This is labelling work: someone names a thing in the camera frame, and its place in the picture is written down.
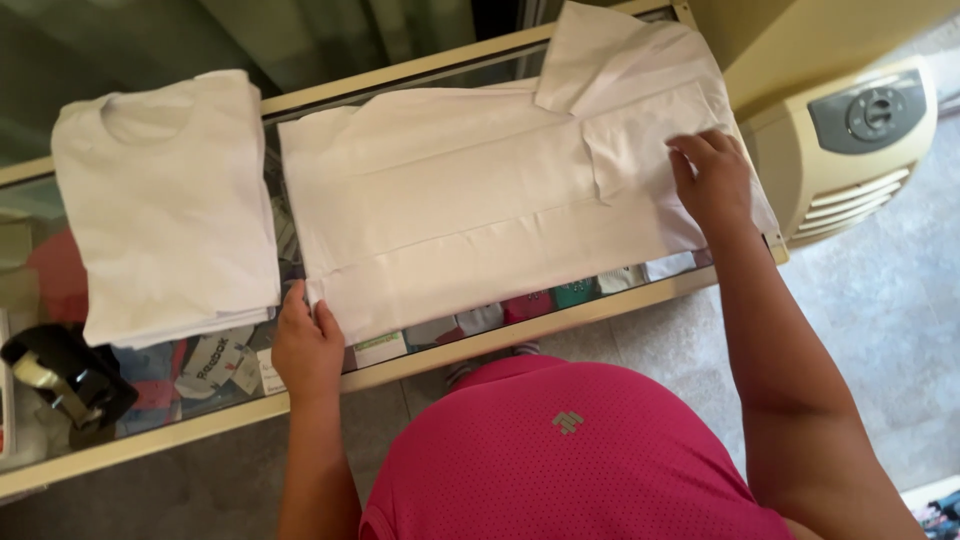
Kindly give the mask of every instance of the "wall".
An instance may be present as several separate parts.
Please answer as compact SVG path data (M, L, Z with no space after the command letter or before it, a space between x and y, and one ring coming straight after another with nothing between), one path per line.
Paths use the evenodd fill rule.
M869 64L957 9L956 0L689 0L741 121Z

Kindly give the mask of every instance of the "green curtain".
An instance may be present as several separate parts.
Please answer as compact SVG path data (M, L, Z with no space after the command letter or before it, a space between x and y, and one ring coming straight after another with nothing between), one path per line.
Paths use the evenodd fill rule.
M270 97L474 41L469 0L0 0L0 166L72 101L233 67Z

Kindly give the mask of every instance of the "pink shirt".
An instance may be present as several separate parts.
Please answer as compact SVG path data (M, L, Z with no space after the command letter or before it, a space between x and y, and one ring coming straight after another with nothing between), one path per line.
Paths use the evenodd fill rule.
M552 356L488 364L421 413L391 446L360 537L793 538L669 390Z

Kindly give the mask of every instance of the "floor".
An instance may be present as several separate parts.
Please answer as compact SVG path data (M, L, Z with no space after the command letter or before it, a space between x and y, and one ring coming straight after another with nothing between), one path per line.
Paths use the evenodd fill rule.
M796 250L781 273L853 391L901 490L960 473L960 115L890 205ZM546 354L627 366L669 387L742 468L739 403L715 287L545 337ZM429 372L343 398L361 497L391 440L444 394ZM286 417L210 437L0 507L0 537L269 538Z

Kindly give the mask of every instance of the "portable air conditioner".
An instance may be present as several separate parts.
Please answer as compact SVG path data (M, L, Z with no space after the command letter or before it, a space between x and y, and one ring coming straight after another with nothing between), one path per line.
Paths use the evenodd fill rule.
M840 233L890 201L933 140L922 57L790 97L740 125L787 245Z

